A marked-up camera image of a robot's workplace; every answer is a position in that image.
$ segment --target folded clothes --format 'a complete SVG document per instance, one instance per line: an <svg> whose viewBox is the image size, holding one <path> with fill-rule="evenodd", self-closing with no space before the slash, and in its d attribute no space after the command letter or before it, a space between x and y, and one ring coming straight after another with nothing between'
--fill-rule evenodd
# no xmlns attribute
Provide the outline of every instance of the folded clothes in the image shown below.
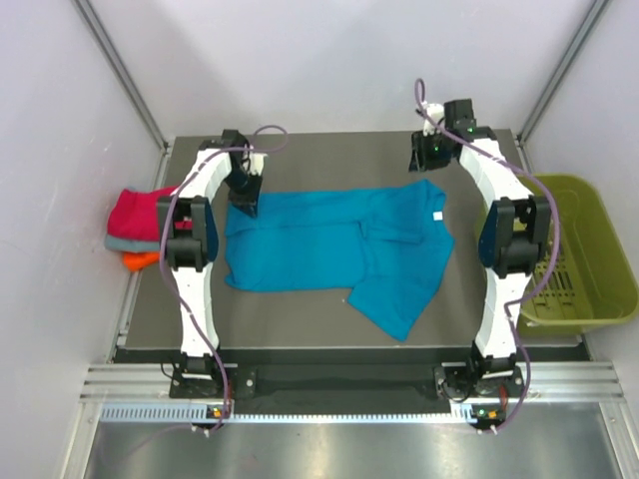
<svg viewBox="0 0 639 479"><path fill-rule="evenodd" d="M250 291L352 287L348 302L405 340L439 289L453 238L445 193L404 188L262 194L260 214L229 207L227 283Z"/></svg>
<svg viewBox="0 0 639 479"><path fill-rule="evenodd" d="M138 241L159 241L156 202L170 195L176 187L167 187L150 193L122 190L109 215L107 235Z"/></svg>
<svg viewBox="0 0 639 479"><path fill-rule="evenodd" d="M104 238L104 246L111 251L126 252L150 252L159 251L159 241L137 241L136 239L122 239L106 235Z"/></svg>

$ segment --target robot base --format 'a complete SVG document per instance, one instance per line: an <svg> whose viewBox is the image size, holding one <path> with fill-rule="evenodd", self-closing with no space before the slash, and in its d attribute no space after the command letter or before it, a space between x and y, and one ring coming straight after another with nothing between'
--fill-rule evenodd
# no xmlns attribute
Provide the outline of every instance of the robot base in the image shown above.
<svg viewBox="0 0 639 479"><path fill-rule="evenodd" d="M472 404L471 425L478 430L494 429L506 419L507 407L502 404L500 392L506 398L519 399L523 393L521 369L515 366L510 375L474 381L465 364L450 364L434 369L437 395L447 401Z"/></svg>

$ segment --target orange cloth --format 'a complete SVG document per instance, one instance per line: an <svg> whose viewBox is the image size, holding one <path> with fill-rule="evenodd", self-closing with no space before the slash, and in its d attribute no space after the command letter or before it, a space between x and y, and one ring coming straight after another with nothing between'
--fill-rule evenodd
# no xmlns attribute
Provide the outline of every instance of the orange cloth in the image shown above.
<svg viewBox="0 0 639 479"><path fill-rule="evenodd" d="M128 252L125 251L122 256L122 262L131 272L139 271L140 269L158 262L160 254L157 251L149 252Z"/></svg>

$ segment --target white wall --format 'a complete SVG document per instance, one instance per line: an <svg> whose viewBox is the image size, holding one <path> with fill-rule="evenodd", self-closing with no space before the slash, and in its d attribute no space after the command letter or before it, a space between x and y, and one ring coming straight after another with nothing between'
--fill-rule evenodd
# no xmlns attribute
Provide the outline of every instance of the white wall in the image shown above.
<svg viewBox="0 0 639 479"><path fill-rule="evenodd" d="M127 279L107 212L159 152L72 2L0 16L0 477L50 478Z"/></svg>
<svg viewBox="0 0 639 479"><path fill-rule="evenodd" d="M639 277L639 3L615 0L530 141L537 170L590 181ZM639 421L639 321L588 335L612 359Z"/></svg>
<svg viewBox="0 0 639 479"><path fill-rule="evenodd" d="M591 0L93 0L167 136L410 130L412 84L522 126Z"/></svg>

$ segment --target gray cloth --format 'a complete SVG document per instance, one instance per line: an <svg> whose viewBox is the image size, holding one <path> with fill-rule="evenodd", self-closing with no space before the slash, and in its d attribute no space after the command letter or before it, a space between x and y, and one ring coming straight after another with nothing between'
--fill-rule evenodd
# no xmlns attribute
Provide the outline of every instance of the gray cloth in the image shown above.
<svg viewBox="0 0 639 479"><path fill-rule="evenodd" d="M112 237L111 235L107 235L104 238L104 246L111 251L153 252L160 250L158 241L137 241Z"/></svg>

